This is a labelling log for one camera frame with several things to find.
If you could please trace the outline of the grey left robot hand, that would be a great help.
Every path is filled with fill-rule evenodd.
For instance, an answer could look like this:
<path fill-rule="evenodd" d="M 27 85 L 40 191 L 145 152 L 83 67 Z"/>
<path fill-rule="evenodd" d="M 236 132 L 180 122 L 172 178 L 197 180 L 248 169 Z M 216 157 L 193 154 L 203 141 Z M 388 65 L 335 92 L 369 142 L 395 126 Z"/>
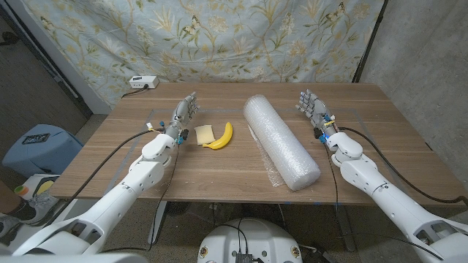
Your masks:
<path fill-rule="evenodd" d="M 198 110 L 197 92 L 194 91 L 178 103 L 173 111 L 169 124 L 165 128 L 165 134 L 177 139 Z"/>

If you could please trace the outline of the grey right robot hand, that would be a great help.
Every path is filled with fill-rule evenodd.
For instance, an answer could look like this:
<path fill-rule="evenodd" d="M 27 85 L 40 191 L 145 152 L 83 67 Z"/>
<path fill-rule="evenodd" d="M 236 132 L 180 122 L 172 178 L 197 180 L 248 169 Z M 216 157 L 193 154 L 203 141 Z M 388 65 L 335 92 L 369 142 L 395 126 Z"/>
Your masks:
<path fill-rule="evenodd" d="M 300 93 L 295 107 L 309 119 L 316 139 L 326 141 L 331 135 L 339 132 L 334 115 L 325 103 L 309 89 Z"/>

